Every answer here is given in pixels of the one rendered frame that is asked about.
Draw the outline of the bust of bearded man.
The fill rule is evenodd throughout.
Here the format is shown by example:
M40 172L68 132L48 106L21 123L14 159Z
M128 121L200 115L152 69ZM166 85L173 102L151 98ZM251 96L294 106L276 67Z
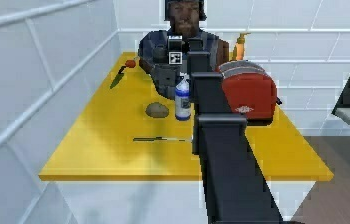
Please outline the bust of bearded man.
M178 67L175 86L188 70L187 56L193 38L200 38L202 51L210 53L212 70L229 61L229 43L200 28L200 22L206 20L204 0L165 0L165 20L170 22L168 30L151 31L139 43L139 66L150 76L152 51L160 44L167 48L168 63Z

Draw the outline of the dark green utensil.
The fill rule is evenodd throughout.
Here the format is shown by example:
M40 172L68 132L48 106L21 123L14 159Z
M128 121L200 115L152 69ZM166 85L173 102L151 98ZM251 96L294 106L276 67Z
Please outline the dark green utensil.
M110 89L116 87L121 79L124 77L124 70L126 69L126 66L121 66L120 69L118 70L118 73L114 77L113 81L110 84Z

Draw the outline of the dark handled knife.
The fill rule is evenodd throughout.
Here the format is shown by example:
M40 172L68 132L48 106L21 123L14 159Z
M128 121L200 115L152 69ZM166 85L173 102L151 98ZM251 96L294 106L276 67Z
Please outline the dark handled knife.
M192 142L192 138L176 138L176 137L134 137L133 141L151 142L151 141L178 141L178 142Z

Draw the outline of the brown potato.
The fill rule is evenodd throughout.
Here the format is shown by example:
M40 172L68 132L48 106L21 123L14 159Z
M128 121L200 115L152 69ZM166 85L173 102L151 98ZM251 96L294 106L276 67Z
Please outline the brown potato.
M153 102L146 107L145 113L151 118L166 118L169 115L169 109L164 104Z

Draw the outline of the orange pump bottle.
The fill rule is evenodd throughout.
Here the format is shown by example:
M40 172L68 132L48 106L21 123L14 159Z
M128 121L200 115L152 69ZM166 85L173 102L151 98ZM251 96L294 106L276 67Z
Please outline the orange pump bottle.
M236 40L234 50L233 50L233 55L232 55L233 60L239 61L244 58L245 42L246 42L247 35L249 35L249 32L239 34L239 37Z

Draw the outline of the blue and white spray can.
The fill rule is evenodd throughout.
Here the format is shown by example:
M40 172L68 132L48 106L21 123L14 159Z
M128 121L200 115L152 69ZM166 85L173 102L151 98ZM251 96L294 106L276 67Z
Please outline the blue and white spray can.
M186 76L175 87L175 117L179 121L189 120L191 116L190 89Z

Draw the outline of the red toaster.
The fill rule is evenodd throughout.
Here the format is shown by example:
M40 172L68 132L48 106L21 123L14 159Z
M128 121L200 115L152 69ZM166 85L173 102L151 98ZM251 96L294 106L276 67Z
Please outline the red toaster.
M222 89L234 113L246 116L250 125L272 123L275 108L282 101L277 87L266 70L248 61L229 61L217 67L223 76Z

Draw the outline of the yellow top white table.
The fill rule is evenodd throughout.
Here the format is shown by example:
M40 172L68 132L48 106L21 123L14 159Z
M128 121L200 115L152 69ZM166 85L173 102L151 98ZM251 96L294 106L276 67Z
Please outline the yellow top white table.
M163 97L140 71L113 90L100 87L39 173L43 181L200 181L200 159L192 142L133 141L134 137L192 138L194 115L151 118L144 112ZM283 220L279 185L310 190L334 175L277 105L273 121L250 125L245 137Z

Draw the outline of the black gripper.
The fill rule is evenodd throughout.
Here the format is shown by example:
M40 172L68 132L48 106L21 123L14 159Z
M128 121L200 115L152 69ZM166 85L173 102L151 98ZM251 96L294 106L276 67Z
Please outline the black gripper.
M167 48L160 44L153 51L153 69L151 77L156 91L165 98L174 98L177 66L168 63Z

